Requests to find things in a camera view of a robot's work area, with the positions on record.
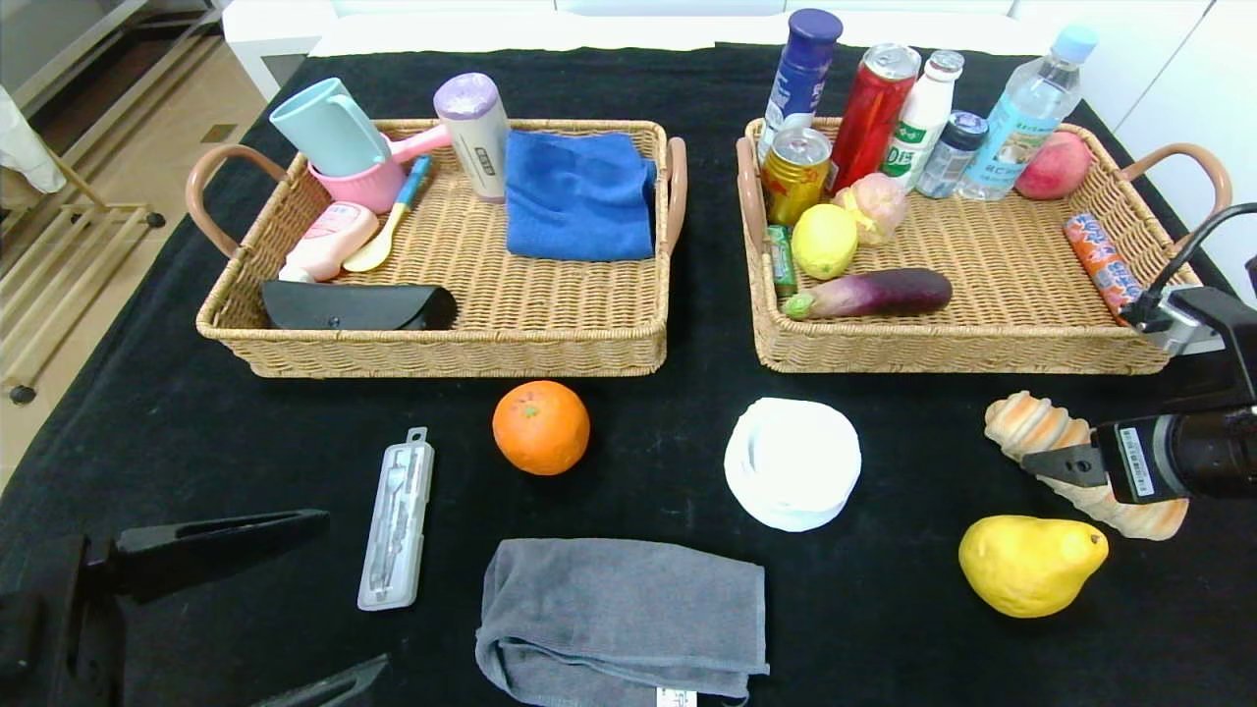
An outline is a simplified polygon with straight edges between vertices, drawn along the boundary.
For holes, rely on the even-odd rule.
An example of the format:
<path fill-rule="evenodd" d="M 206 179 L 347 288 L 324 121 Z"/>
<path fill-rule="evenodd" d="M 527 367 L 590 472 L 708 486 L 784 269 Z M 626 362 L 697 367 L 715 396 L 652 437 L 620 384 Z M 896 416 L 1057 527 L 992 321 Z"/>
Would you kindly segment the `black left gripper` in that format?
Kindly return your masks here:
<path fill-rule="evenodd" d="M 331 527 L 323 509 L 292 509 L 129 528 L 91 559 L 85 536 L 52 540 L 3 593 L 4 706 L 119 706 L 124 621 L 117 596 L 145 604 L 256 567 Z M 385 653 L 254 706 L 376 706 Z"/>

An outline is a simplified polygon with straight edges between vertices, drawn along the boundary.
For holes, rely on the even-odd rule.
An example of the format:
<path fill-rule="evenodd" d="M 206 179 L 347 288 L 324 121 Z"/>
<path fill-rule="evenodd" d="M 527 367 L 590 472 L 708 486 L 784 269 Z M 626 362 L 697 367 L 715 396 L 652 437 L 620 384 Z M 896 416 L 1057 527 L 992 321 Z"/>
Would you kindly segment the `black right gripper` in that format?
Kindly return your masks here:
<path fill-rule="evenodd" d="M 1256 496 L 1253 410 L 1161 413 L 1097 429 L 1094 444 L 1024 454 L 1029 474 L 1080 488 L 1112 481 L 1123 503 Z"/>

